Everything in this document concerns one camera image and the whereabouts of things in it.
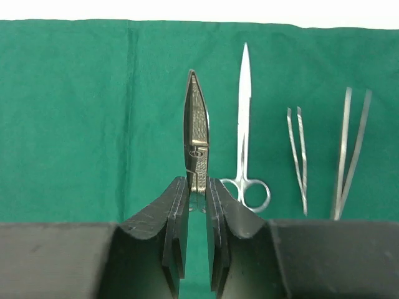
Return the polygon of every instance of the green cloth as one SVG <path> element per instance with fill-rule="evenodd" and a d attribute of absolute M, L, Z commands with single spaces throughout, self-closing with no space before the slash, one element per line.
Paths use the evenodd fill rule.
<path fill-rule="evenodd" d="M 302 108 L 309 218 L 329 217 L 345 89 L 349 154 L 373 91 L 343 219 L 399 220 L 399 31 L 274 24 L 0 22 L 0 221 L 122 221 L 185 175 L 183 103 L 195 69 L 210 119 L 209 174 L 236 173 L 243 43 L 252 67 L 250 178 L 264 218 L 304 218 L 287 107 Z M 297 122 L 294 118 L 299 147 Z M 249 191 L 260 199 L 262 189 Z M 204 215 L 190 214 L 180 298 L 209 292 Z"/>

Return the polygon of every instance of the forceps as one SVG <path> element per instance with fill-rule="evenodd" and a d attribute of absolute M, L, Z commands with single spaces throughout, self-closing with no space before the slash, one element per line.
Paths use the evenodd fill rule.
<path fill-rule="evenodd" d="M 183 138 L 187 183 L 190 193 L 189 211 L 205 213 L 206 180 L 209 156 L 209 116 L 204 96 L 194 70 L 188 74 Z"/>
<path fill-rule="evenodd" d="M 251 65 L 247 43 L 244 44 L 243 59 L 239 75 L 238 93 L 238 145 L 237 145 L 237 175 L 235 179 L 221 179 L 226 185 L 231 183 L 238 191 L 237 200 L 254 213 L 262 212 L 270 203 L 269 187 L 258 179 L 248 179 L 248 138 L 249 138 L 249 107 L 251 104 Z M 252 185 L 260 184 L 266 190 L 266 198 L 258 207 L 249 207 L 245 201 L 245 191 Z"/>
<path fill-rule="evenodd" d="M 339 220 L 344 210 L 345 202 L 348 198 L 349 188 L 352 183 L 353 176 L 355 174 L 355 168 L 359 159 L 360 150 L 362 149 L 363 136 L 366 129 L 368 110 L 370 108 L 370 102 L 372 100 L 372 92 L 366 91 L 364 99 L 362 116 L 360 117 L 359 129 L 357 132 L 355 149 L 353 156 L 349 164 L 349 170 L 347 178 L 344 182 L 344 171 L 345 171 L 345 159 L 347 155 L 347 143 L 348 143 L 348 130 L 349 130 L 349 114 L 350 114 L 350 100 L 352 97 L 352 89 L 347 88 L 345 94 L 345 105 L 344 105 L 344 119 L 342 120 L 342 133 L 341 133 L 341 144 L 339 154 L 339 165 L 337 173 L 337 184 L 334 194 L 334 200 L 331 210 L 331 218 L 333 220 Z"/>

